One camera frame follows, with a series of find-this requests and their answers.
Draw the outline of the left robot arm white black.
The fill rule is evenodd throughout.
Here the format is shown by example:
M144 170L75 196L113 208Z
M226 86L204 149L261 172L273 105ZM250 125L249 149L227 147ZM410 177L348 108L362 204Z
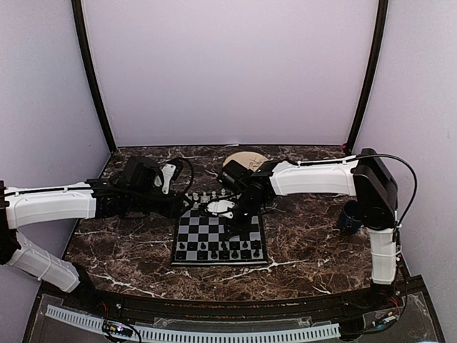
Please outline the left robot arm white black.
M101 305L101 297L86 270L65 262L27 239L19 228L66 219L131 219L152 213L180 216L185 191L171 185L182 169L192 164L176 157L158 163L132 156L110 179L88 179L59 187L20 189L1 187L1 264L20 269L72 294L86 312Z

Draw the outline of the black white chess board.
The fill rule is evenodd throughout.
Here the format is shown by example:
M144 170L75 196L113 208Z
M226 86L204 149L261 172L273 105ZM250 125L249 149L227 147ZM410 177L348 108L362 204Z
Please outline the black white chess board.
M256 215L253 218L253 223L256 224L256 228L252 227L253 231L250 233L250 239L247 240L248 248L244 249L239 236L232 237L228 241L225 240L224 235L224 224L226 223L225 217L214 217L200 212L201 207L197 210L190 209L183 214L176 221L176 229L174 233L174 241L171 250L171 265L174 267L208 267L208 266L228 266L228 265L239 265L239 266L252 266L252 265L264 265L268 263L268 253L266 248L265 234L263 230L263 220L261 215ZM251 247L252 241L259 240L261 243L260 257L255 259L252 257L254 250ZM185 250L179 249L179 243L183 242L186 245ZM189 250L188 243L196 242L197 250ZM200 244L204 242L206 245L205 250L200 249ZM227 242L228 249L222 249L221 243ZM211 250L215 249L218 254L217 259L211 258ZM229 260L220 260L219 252L228 250ZM238 259L232 259L231 254L233 250L238 251ZM242 259L241 251L250 250L251 258ZM177 260L177 251L187 251L186 260ZM205 260L198 260L198 252L206 251L207 258Z

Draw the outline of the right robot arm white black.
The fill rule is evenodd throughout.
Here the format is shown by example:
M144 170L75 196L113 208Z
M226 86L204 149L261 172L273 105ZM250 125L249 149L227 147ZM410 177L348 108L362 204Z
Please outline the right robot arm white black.
M211 214L222 215L240 225L257 214L275 197L290 194L343 194L357 199L358 216L367 228L371 243L371 279L364 303L379 310L392 297L396 276L396 230L398 186L385 164L372 149L360 155L316 161L266 160L257 169L246 168L229 157L218 181L236 195L235 200L218 200L207 206Z

